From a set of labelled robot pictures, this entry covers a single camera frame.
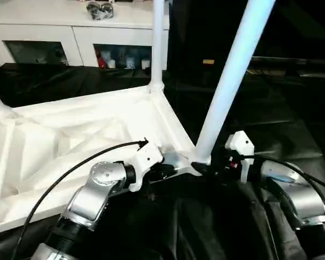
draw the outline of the white countertop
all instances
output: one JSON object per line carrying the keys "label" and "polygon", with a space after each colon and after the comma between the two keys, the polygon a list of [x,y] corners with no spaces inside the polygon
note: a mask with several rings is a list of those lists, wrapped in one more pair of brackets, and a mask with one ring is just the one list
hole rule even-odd
{"label": "white countertop", "polygon": [[[114,17],[94,21],[87,12],[89,3],[77,0],[0,0],[0,24],[72,25],[83,27],[153,28],[153,2],[116,2]],[[165,3],[164,29],[170,21]]]}

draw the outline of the white cabinet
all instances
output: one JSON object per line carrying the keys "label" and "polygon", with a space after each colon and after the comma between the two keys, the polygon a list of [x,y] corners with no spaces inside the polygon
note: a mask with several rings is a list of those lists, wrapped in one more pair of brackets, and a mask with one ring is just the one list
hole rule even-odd
{"label": "white cabinet", "polygon": [[70,26],[0,24],[0,65],[61,63],[83,65]]}
{"label": "white cabinet", "polygon": [[[152,55],[153,1],[116,2],[114,17],[94,21],[87,2],[0,2],[0,65],[64,63],[71,66],[141,68]],[[164,10],[162,67],[166,69],[168,3]]]}
{"label": "white cabinet", "polygon": [[[135,68],[142,68],[142,61],[151,60],[151,29],[73,27],[73,30],[85,66],[97,67],[99,55],[110,56],[116,68],[128,67],[128,61]],[[166,69],[168,30],[164,30],[162,39],[162,68]]]}

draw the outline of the black cable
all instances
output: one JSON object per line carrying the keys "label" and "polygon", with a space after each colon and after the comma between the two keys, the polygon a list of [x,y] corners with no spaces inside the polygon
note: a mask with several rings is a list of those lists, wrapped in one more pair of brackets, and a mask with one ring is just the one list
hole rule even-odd
{"label": "black cable", "polygon": [[112,150],[115,150],[115,149],[118,149],[118,148],[121,148],[121,147],[124,147],[124,146],[129,146],[129,145],[139,145],[140,147],[144,146],[145,144],[147,144],[148,141],[145,140],[145,141],[135,141],[135,142],[126,142],[124,144],[120,144],[120,145],[115,145],[115,146],[112,146],[110,148],[107,148],[107,149],[104,149],[102,150],[101,152],[98,152],[98,153],[95,153],[94,155],[90,156],[89,158],[81,161],[79,164],[75,165],[74,167],[72,167],[71,169],[69,169],[66,173],[64,173],[63,175],[61,175],[59,177],[59,179],[57,181],[55,181],[45,192],[44,194],[42,194],[42,196],[40,197],[40,199],[37,201],[37,203],[35,204],[35,206],[32,208],[32,210],[30,211],[27,219],[25,220],[24,222],[24,225],[23,225],[23,229],[21,231],[21,234],[18,238],[18,241],[17,241],[17,244],[15,245],[15,248],[13,250],[13,253],[12,253],[12,257],[11,257],[11,260],[15,260],[16,258],[16,255],[17,255],[17,252],[18,252],[18,248],[22,242],[22,239],[23,239],[23,236],[27,230],[27,227],[31,221],[31,218],[33,217],[35,211],[37,210],[38,206],[41,204],[41,202],[45,199],[45,197],[49,194],[49,192],[51,192],[52,189],[55,188],[56,185],[58,185],[66,176],[68,176],[70,173],[72,173],[74,170],[78,169],[79,167],[81,167],[82,165],[86,164],[87,162],[93,160],[94,158],[100,156],[100,155],[103,155],[104,153],[107,153],[109,151],[112,151]]}
{"label": "black cable", "polygon": [[297,172],[300,176],[302,176],[308,183],[309,185],[312,186],[312,188],[314,188],[314,190],[318,193],[318,195],[320,196],[321,200],[323,201],[324,205],[325,205],[325,196],[324,194],[320,191],[320,189],[318,188],[318,186],[315,185],[314,182],[320,184],[321,186],[325,187],[325,183],[322,182],[321,180],[305,173],[304,171],[302,171],[301,169],[295,167],[294,165],[291,165],[290,163],[286,162],[286,161],[280,161],[278,159],[272,158],[272,157],[267,157],[264,155],[259,155],[259,154],[254,154],[254,155],[241,155],[240,159],[263,159],[263,160],[268,160],[268,161],[273,161],[275,163],[284,165],[290,169],[292,169],[293,171]]}

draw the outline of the black tablecloth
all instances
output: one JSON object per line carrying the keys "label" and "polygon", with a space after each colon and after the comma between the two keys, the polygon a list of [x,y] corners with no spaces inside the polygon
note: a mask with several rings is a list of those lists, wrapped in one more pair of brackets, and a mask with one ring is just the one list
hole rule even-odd
{"label": "black tablecloth", "polygon": [[[165,94],[196,143],[215,87],[194,79],[164,76]],[[149,80],[144,71],[6,64],[0,68],[0,98],[16,107]],[[256,152],[291,161],[325,181],[325,79],[246,76],[213,150],[215,164],[229,134],[238,130],[246,131]],[[56,220],[31,225],[22,258]],[[18,231],[0,234],[0,259],[8,258]],[[305,259],[279,203],[265,191],[187,174],[113,198],[84,253],[85,259]]]}

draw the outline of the glass cabinet door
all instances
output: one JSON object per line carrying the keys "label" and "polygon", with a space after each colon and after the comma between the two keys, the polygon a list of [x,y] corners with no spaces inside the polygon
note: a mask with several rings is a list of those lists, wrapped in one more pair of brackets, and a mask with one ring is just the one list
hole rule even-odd
{"label": "glass cabinet door", "polygon": [[150,46],[94,44],[94,51],[102,69],[147,69],[151,66]]}
{"label": "glass cabinet door", "polygon": [[4,41],[16,63],[69,65],[60,42]]}
{"label": "glass cabinet door", "polygon": [[0,24],[0,66],[15,62],[83,65],[71,26]]}
{"label": "glass cabinet door", "polygon": [[[84,66],[146,69],[151,66],[152,29],[73,27]],[[162,69],[167,67],[168,30],[162,32]]]}

